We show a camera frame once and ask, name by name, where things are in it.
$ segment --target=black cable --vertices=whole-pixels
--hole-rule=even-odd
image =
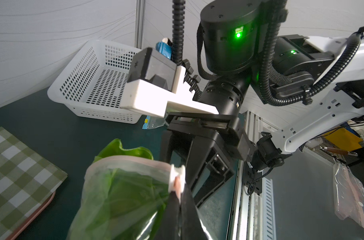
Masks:
[[[202,66],[202,60],[201,60],[201,51],[202,46],[204,44],[204,37],[203,37],[203,29],[201,23],[198,25],[197,29],[197,65],[198,65],[198,73],[199,75],[206,80],[215,80],[219,78],[218,75],[209,74],[206,72]]]
[[[362,124],[361,122],[360,123],[353,123],[353,124],[348,124],[348,126],[350,127],[360,127],[360,126],[364,126],[364,124]],[[328,130],[326,132],[323,132],[319,135],[317,135],[316,137],[313,137],[312,139],[315,139],[315,138],[318,138],[318,137],[326,137],[326,136],[329,136],[330,134],[334,133],[335,131],[337,131],[338,129],[341,129],[341,128],[345,128],[346,126],[340,126],[340,127],[336,127],[336,128],[333,128],[331,130]]]
[[[282,10],[285,9],[287,0],[276,0],[272,7],[272,14],[269,19],[269,24],[267,27],[265,42],[263,44],[262,50],[262,61],[261,68],[259,72],[259,83],[260,92],[262,98],[266,103],[272,106],[285,106],[292,103],[297,103],[304,99],[304,94],[298,94],[295,96],[290,96],[285,99],[275,98],[270,89],[270,77],[273,58],[274,58],[274,48],[276,44],[276,39],[281,26],[279,16]],[[348,39],[346,48],[342,52],[341,57],[336,61],[336,63],[331,67],[331,69],[321,78],[317,83],[310,87],[309,95],[314,96],[315,94],[322,91],[326,86],[328,86],[349,64],[354,55],[356,54],[360,44],[361,39],[364,38],[364,32],[355,32]]]
[[[185,0],[173,0],[173,44],[171,46],[171,59],[182,64],[183,38],[185,24]]]
[[[256,179],[252,180],[252,182],[249,184],[249,187],[247,188],[247,194],[248,195],[251,195],[253,194],[254,190],[255,190],[255,182],[266,177],[269,173],[271,173],[271,171],[273,170],[273,168],[271,167],[265,174],[263,174],[262,176],[260,177],[257,177]]]
[[[197,82],[189,75],[189,73],[186,73],[184,81],[190,85],[190,87],[191,87],[189,89],[190,91],[191,90],[195,91],[194,96],[193,96],[193,101],[198,102],[199,99],[201,98],[202,91],[199,89]]]

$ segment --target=green checkered tablecloth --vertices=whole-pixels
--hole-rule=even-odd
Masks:
[[[0,239],[6,239],[67,174],[0,127]]]

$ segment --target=leafy green vegetable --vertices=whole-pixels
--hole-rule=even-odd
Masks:
[[[120,139],[114,139],[111,141],[102,151],[98,154],[98,156],[94,157],[93,163],[98,160],[101,160],[105,157],[115,156],[115,155],[130,155],[136,157],[143,157],[147,159],[153,160],[153,154],[151,151],[145,147],[137,147],[133,149],[124,149],[122,148],[122,142]]]
[[[121,140],[115,139],[94,162],[114,155],[153,159],[148,149],[123,149]],[[96,172],[84,185],[81,207],[68,239],[151,240],[159,228],[168,197],[168,184],[150,176],[120,168]]]

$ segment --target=white plastic basket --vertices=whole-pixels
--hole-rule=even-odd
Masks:
[[[136,123],[141,114],[119,108],[132,57],[140,49],[90,40],[74,56],[47,95],[80,117]]]

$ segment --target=black bracket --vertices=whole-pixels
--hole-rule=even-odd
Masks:
[[[309,105],[309,104],[311,104],[313,102],[313,100],[310,97],[310,89],[311,88],[308,85],[304,85],[304,86],[302,86],[302,88],[304,90],[302,103],[304,105]]]
[[[191,191],[204,169],[210,171],[194,196],[197,207],[235,174],[236,159],[251,161],[254,145],[236,116],[169,113],[166,122],[169,127],[162,135],[160,160],[169,163],[172,152],[176,152],[186,165],[186,183]]]
[[[285,9],[285,8],[282,8],[281,10],[279,10],[278,13],[276,13],[273,16],[272,21],[275,22],[275,23],[283,23],[283,22],[286,21],[288,14],[289,14],[289,11],[287,9]]]

